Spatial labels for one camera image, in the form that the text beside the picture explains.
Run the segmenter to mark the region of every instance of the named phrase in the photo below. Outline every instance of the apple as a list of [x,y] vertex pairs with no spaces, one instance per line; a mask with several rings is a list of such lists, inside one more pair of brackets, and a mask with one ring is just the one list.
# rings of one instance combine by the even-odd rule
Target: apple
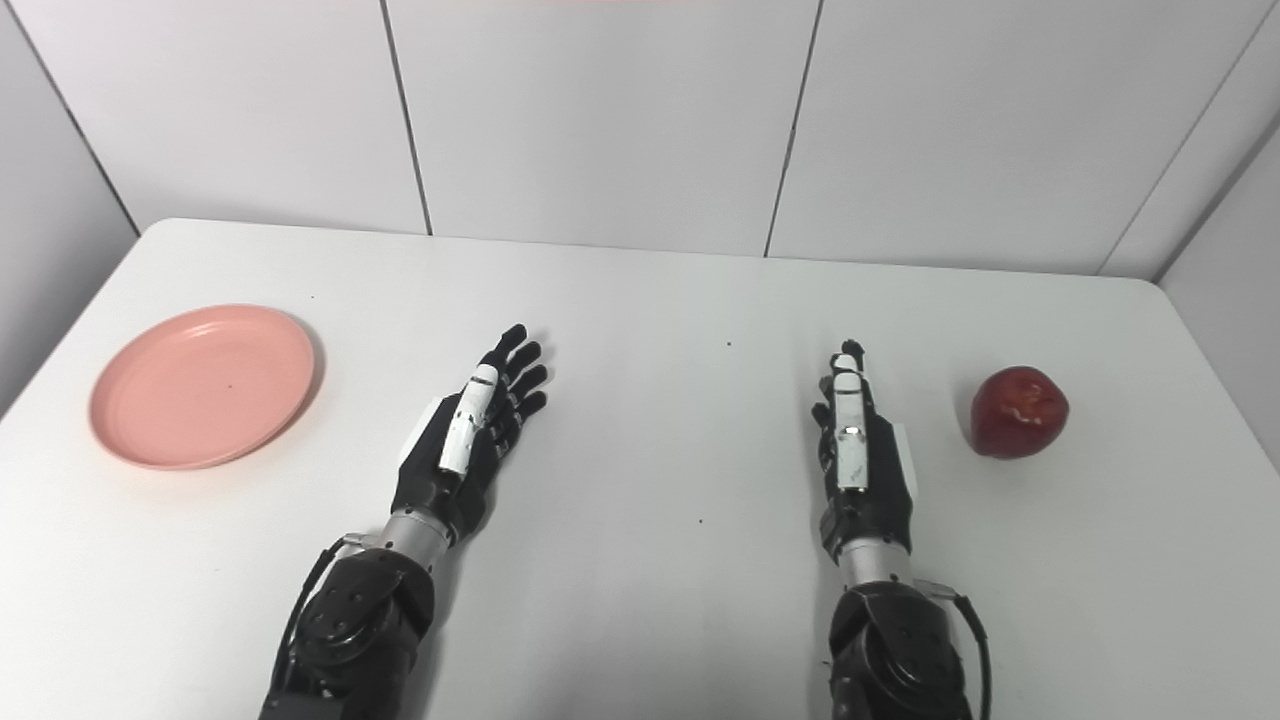
[[1044,373],[1005,368],[973,396],[973,448],[1004,460],[1036,455],[1062,432],[1069,410],[1066,396]]

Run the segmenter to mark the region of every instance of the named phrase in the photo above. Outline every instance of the pink plate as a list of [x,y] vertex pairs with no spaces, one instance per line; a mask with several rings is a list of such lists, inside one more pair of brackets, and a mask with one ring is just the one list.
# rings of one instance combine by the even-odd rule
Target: pink plate
[[261,447],[302,407],[315,375],[306,331],[256,305],[170,318],[102,370],[90,423],[143,468],[209,468]]

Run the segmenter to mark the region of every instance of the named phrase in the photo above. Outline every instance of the black cable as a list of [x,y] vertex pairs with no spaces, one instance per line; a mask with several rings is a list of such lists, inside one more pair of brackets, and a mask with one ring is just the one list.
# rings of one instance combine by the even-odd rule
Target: black cable
[[951,602],[964,616],[964,621],[969,624],[973,639],[978,641],[978,664],[982,665],[982,706],[978,711],[978,720],[991,720],[991,650],[987,647],[987,630],[982,626],[978,611],[973,609],[973,603],[966,596],[957,594],[951,598]]
[[289,621],[284,624],[284,635],[280,637],[280,647],[275,651],[275,667],[271,670],[271,692],[278,692],[284,689],[284,671],[289,666],[289,642],[293,639],[293,630],[298,626],[298,618],[302,616],[302,606],[306,605],[307,598],[311,597],[311,591],[315,589],[316,583],[320,582],[320,577],[329,568],[329,564],[338,557],[338,551],[346,541],[338,538],[329,550],[320,553],[316,559],[316,564],[311,566],[311,571],[307,573],[307,579],[302,582],[302,592],[298,593],[298,601],[293,603],[293,611],[289,612]]

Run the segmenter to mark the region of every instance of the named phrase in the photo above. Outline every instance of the wall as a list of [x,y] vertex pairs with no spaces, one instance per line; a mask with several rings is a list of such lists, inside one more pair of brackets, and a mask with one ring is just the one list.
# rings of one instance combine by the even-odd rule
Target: wall
[[817,0],[390,0],[436,233],[764,251]]
[[1271,6],[827,0],[771,255],[1096,274]]
[[1161,286],[1271,461],[1280,465],[1277,200],[1280,141],[1272,137]]
[[0,4],[0,414],[134,238]]
[[143,227],[1149,278],[1280,104],[1276,0],[10,1]]
[[10,0],[138,227],[425,232],[376,0]]

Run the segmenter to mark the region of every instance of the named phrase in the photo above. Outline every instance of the robotic arm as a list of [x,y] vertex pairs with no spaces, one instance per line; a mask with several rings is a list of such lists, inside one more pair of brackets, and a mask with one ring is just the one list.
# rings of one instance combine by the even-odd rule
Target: robotic arm
[[970,720],[960,656],[947,614],[951,600],[978,638],[980,719],[991,708],[986,633],[968,598],[911,573],[911,495],[893,425],[876,411],[863,348],[846,341],[819,383],[813,409],[822,428],[818,459],[827,510],[822,546],[845,577],[831,624],[835,720]]
[[[541,347],[521,347],[526,337],[524,325],[503,333],[462,392],[440,401],[401,465],[383,530],[348,534],[320,555],[285,625],[260,720],[396,717],[431,626],[431,568],[476,530],[502,457],[547,404],[534,392],[547,368],[530,366]],[[334,562],[344,546],[360,550]]]

